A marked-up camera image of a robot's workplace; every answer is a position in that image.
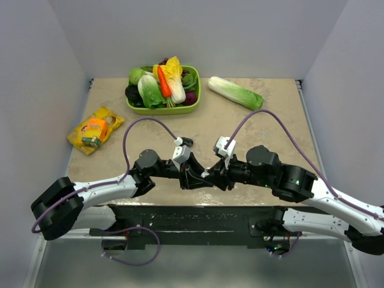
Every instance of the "yellow snack bag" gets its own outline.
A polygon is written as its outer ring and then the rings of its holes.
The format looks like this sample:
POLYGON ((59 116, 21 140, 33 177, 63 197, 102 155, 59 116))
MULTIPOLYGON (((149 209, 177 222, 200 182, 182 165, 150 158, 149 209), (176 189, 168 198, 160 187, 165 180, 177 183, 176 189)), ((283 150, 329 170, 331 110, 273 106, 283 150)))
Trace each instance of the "yellow snack bag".
POLYGON ((102 106, 88 118, 86 118, 79 126, 77 126, 67 137, 68 141, 75 146, 80 151, 84 152, 86 155, 89 155, 95 152, 98 147, 85 146, 82 142, 82 137, 86 131, 87 125, 91 118, 97 118, 105 120, 107 122, 107 133, 104 139, 101 141, 101 145, 109 138, 109 136, 114 132, 120 125, 124 122, 124 118, 113 113, 111 110, 102 106))

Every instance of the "tabletop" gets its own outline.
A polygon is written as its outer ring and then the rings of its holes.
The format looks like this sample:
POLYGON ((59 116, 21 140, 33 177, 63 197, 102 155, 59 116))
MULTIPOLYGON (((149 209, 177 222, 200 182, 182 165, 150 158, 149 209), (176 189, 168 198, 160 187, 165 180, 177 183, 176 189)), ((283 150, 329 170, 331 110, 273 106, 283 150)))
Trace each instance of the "tabletop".
MULTIPOLYGON (((293 79, 231 79, 260 94, 264 109, 269 109, 282 120, 294 139, 308 157, 317 164, 313 141, 301 99, 293 79)), ((201 100, 190 114, 156 116, 177 136, 194 140, 192 151, 199 163, 211 167, 218 161, 212 147, 219 136, 230 136, 241 120, 251 111, 208 89, 207 78, 201 78, 201 100)), ((96 78, 89 92, 83 119, 106 106, 125 122, 96 152, 85 155, 73 148, 68 164, 68 176, 73 182, 96 181, 118 176, 127 166, 122 153, 122 137, 129 123, 140 117, 125 102, 127 78, 96 78)), ((276 120, 265 113, 251 117, 238 133, 235 152, 245 161, 247 151, 264 145, 276 152, 283 163, 294 164, 313 171, 292 145, 276 120)), ((127 152, 131 165, 145 149, 153 149, 162 159, 170 159, 175 145, 173 139, 158 123, 142 121, 135 125, 127 137, 127 152)), ((263 187, 236 184, 232 191, 218 188, 181 190, 178 180, 153 178, 156 187, 146 195, 133 199, 114 200, 117 205, 287 205, 274 197, 271 190, 263 187)))

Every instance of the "white enclosure wall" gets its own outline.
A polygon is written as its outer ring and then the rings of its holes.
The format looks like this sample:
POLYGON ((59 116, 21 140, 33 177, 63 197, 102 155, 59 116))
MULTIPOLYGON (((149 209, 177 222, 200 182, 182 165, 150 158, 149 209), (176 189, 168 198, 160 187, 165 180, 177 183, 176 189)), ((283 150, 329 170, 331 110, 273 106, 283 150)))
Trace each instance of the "white enclosure wall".
POLYGON ((0 287, 21 287, 30 205, 64 174, 87 80, 46 0, 0 4, 0 287))
MULTIPOLYGON (((87 76, 125 77, 166 56, 203 76, 305 77, 328 178, 384 204, 383 13, 382 0, 2 1, 0 287, 23 283, 29 206, 64 174, 87 76)), ((382 287, 383 258, 361 259, 382 287)))
MULTIPOLYGON (((304 80, 325 171, 341 191, 384 205, 384 1, 350 0, 304 80)), ((384 258, 361 254, 370 287, 384 258)))
POLYGON ((203 76, 302 79, 347 0, 49 0, 92 77, 178 55, 203 76))

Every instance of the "purple cable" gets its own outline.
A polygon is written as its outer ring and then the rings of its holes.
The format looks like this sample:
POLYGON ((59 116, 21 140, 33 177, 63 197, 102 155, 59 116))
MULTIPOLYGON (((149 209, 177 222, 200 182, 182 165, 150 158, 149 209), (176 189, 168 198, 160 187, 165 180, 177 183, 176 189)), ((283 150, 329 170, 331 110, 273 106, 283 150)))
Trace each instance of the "purple cable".
POLYGON ((81 188, 81 189, 78 189, 78 190, 75 190, 73 192, 71 192, 70 194, 64 196, 63 198, 61 198, 60 200, 58 200, 56 203, 54 203, 51 207, 49 207, 47 210, 45 210, 41 215, 40 217, 38 217, 36 219, 36 222, 32 225, 32 233, 36 234, 36 233, 40 233, 41 230, 36 230, 36 227, 37 225, 39 225, 39 223, 42 221, 42 219, 44 219, 44 217, 52 210, 54 210, 57 206, 59 206, 62 202, 66 201, 67 199, 75 196, 77 193, 80 193, 80 192, 83 192, 85 191, 85 187, 84 188, 81 188))
POLYGON ((301 235, 302 235, 302 233, 299 232, 297 237, 296 237, 295 243, 293 243, 292 248, 290 248, 287 253, 284 253, 283 255, 276 255, 276 254, 271 254, 271 255, 273 255, 275 257, 279 257, 279 258, 284 258, 284 257, 287 257, 288 255, 292 254, 293 251, 296 249, 297 245, 299 244, 299 238, 301 235))
MULTIPOLYGON (((153 118, 153 117, 143 117, 143 118, 139 118, 135 121, 133 121, 129 126, 128 128, 126 129, 125 131, 125 134, 124 134, 124 138, 123 138, 123 146, 122 146, 122 150, 123 150, 123 153, 124 153, 124 158, 125 158, 125 161, 127 162, 127 171, 125 172, 124 176, 120 179, 120 181, 123 181, 125 179, 125 177, 127 177, 127 175, 129 174, 129 170, 130 170, 130 162, 128 160, 128 156, 127 156, 127 150, 125 148, 125 143, 127 141, 127 135, 128 135, 128 132, 131 130, 132 126, 138 122, 140 122, 141 120, 153 120, 157 123, 159 123, 161 126, 163 126, 167 132, 176 140, 177 137, 172 133, 172 131, 163 123, 161 122, 160 120, 156 119, 156 118, 153 118)), ((96 183, 96 184, 92 184, 90 185, 88 188, 89 189, 92 189, 92 188, 97 188, 97 187, 100 187, 100 186, 104 186, 104 185, 110 185, 110 184, 117 184, 118 181, 106 181, 106 182, 100 182, 100 183, 96 183)), ((66 201, 67 199, 75 196, 77 193, 80 193, 80 192, 84 192, 86 191, 87 188, 81 188, 81 189, 78 189, 78 190, 75 190, 73 192, 71 192, 70 194, 66 195, 65 197, 59 199, 57 202, 55 202, 53 205, 51 205, 47 210, 45 210, 37 219, 36 219, 36 222, 32 225, 32 233, 36 234, 36 233, 40 233, 41 230, 36 230, 36 227, 39 225, 39 223, 44 219, 45 216, 47 216, 48 213, 50 213, 52 210, 54 210, 58 205, 60 205, 62 202, 66 201)))
POLYGON ((350 203, 348 200, 344 199, 344 198, 339 198, 338 197, 338 194, 335 192, 335 190, 332 188, 332 186, 330 185, 330 183, 328 182, 328 180, 325 178, 325 176, 323 175, 323 173, 315 166, 315 164, 313 164, 313 162, 306 156, 306 154, 304 153, 304 151, 299 147, 299 145, 296 143, 296 141, 294 140, 294 138, 292 137, 292 135, 289 133, 287 127, 283 124, 283 122, 279 119, 279 117, 269 111, 269 110, 266 110, 266 109, 260 109, 260 110, 256 110, 256 111, 252 111, 251 113, 249 113, 241 122, 240 124, 237 126, 236 130, 233 132, 232 136, 230 137, 229 141, 227 142, 227 144, 225 145, 225 149, 228 148, 228 146, 230 145, 230 143, 232 142, 232 140, 235 138, 235 136, 237 135, 237 133, 239 132, 239 130, 241 129, 241 127, 246 123, 246 121, 253 115, 257 114, 257 113, 260 113, 260 112, 265 112, 265 113, 268 113, 270 114, 273 118, 276 119, 276 121, 280 124, 280 126, 283 128, 284 132, 287 134, 289 140, 292 142, 292 144, 294 145, 294 147, 296 148, 296 150, 304 157, 304 159, 308 162, 308 164, 313 168, 313 170, 316 171, 316 173, 318 174, 318 176, 324 181, 326 187, 328 188, 329 192, 331 192, 331 194, 335 197, 335 198, 338 198, 339 201, 343 202, 344 204, 346 204, 347 206, 350 206, 351 208, 353 209, 356 209, 360 212, 363 212, 363 213, 366 213, 367 215, 369 216, 372 216, 374 217, 375 219, 377 220, 381 220, 381 221, 384 221, 384 218, 379 218, 379 215, 377 213, 373 213, 369 210, 366 210, 364 208, 361 208, 353 203, 350 203))
POLYGON ((161 122, 160 120, 156 119, 156 118, 153 118, 153 117, 142 117, 142 118, 139 118, 139 119, 136 119, 135 121, 133 121, 129 126, 128 128, 126 129, 125 133, 124 133, 124 137, 122 138, 122 151, 124 153, 124 159, 125 159, 125 162, 127 163, 127 171, 124 173, 123 177, 120 179, 120 181, 123 181, 125 179, 125 177, 127 177, 130 173, 130 162, 128 160, 128 155, 127 155, 127 148, 125 147, 125 144, 127 142, 127 135, 128 135, 128 132, 131 130, 131 128, 133 127, 134 124, 142 121, 142 120, 153 120, 157 123, 159 123, 161 126, 164 127, 165 130, 167 130, 167 132, 176 140, 177 137, 176 135, 174 135, 172 133, 172 131, 163 123, 161 122))
POLYGON ((140 227, 130 227, 130 228, 122 229, 119 231, 114 231, 114 232, 107 232, 107 231, 104 231, 104 232, 107 234, 113 235, 113 234, 118 234, 118 233, 122 233, 125 231, 137 230, 137 229, 148 231, 149 233, 151 233, 152 235, 155 236, 155 239, 157 241, 157 250, 156 250, 155 255, 152 258, 150 258, 149 260, 142 262, 142 263, 133 263, 133 262, 129 262, 129 261, 124 261, 124 260, 121 260, 121 259, 118 259, 118 258, 115 258, 115 257, 112 257, 111 255, 109 255, 104 249, 104 244, 101 246, 101 251, 103 252, 102 256, 106 256, 110 260, 119 262, 121 264, 130 265, 130 266, 144 266, 144 265, 151 263, 153 260, 155 260, 156 257, 158 256, 159 252, 160 252, 161 244, 160 244, 160 239, 158 238, 157 234, 153 230, 151 230, 147 227, 141 227, 140 226, 140 227))

